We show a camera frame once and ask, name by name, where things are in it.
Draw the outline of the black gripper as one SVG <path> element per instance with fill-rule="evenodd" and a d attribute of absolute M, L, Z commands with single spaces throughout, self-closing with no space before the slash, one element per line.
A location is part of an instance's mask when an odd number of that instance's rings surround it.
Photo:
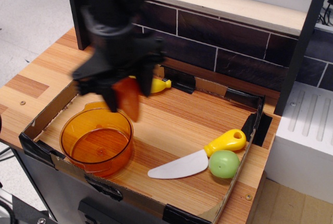
<path fill-rule="evenodd" d="M 156 64 L 164 61 L 163 38 L 152 33 L 136 33 L 133 29 L 120 32 L 90 33 L 94 52 L 73 73 L 79 94 L 102 95 L 111 112 L 118 111 L 116 92 L 112 86 L 135 76 L 144 96 L 151 94 Z"/>

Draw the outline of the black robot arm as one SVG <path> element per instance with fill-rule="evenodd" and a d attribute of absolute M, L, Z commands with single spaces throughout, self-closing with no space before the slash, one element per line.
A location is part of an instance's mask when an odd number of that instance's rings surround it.
<path fill-rule="evenodd" d="M 84 0 L 81 13 L 90 40 L 92 56 L 73 73 L 80 95 L 101 95 L 111 112 L 124 110 L 119 82 L 136 77 L 125 94 L 148 97 L 155 65 L 164 61 L 163 40 L 137 33 L 133 20 L 146 0 Z"/>

